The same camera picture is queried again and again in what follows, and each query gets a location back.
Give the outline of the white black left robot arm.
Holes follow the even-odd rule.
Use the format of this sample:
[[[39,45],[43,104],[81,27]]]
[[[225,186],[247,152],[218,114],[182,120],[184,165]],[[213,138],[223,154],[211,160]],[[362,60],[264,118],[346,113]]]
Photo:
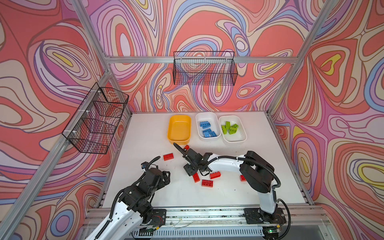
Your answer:
[[[90,233],[87,240],[124,240],[141,225],[154,233],[166,223],[167,210],[155,210],[155,192],[171,182],[171,173],[157,168],[145,170],[132,185],[115,196],[109,215]]]

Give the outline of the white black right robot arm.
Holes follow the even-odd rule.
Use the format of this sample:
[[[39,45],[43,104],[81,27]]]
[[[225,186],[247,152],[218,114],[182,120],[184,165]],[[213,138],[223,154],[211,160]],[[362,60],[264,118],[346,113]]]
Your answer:
[[[176,149],[188,162],[184,169],[189,176],[197,172],[218,173],[238,172],[252,189],[258,192],[260,209],[263,213],[275,213],[278,202],[276,188],[281,186],[281,181],[275,174],[274,167],[254,151],[247,151],[241,156],[219,156],[213,153],[201,155],[193,149],[183,149],[174,144]]]

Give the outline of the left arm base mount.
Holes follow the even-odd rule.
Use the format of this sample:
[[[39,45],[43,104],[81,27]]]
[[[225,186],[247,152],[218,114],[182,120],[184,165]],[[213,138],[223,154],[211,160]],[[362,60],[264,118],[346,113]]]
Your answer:
[[[149,219],[145,222],[145,227],[139,230],[140,233],[154,233],[160,227],[166,224],[166,209],[154,209],[149,215]]]

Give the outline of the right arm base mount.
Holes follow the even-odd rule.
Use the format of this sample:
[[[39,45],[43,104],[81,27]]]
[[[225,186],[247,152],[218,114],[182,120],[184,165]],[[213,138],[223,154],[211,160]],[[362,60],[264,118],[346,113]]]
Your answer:
[[[272,214],[264,212],[260,208],[245,208],[243,217],[247,224],[283,225],[287,223],[283,209],[278,208],[278,205]]]

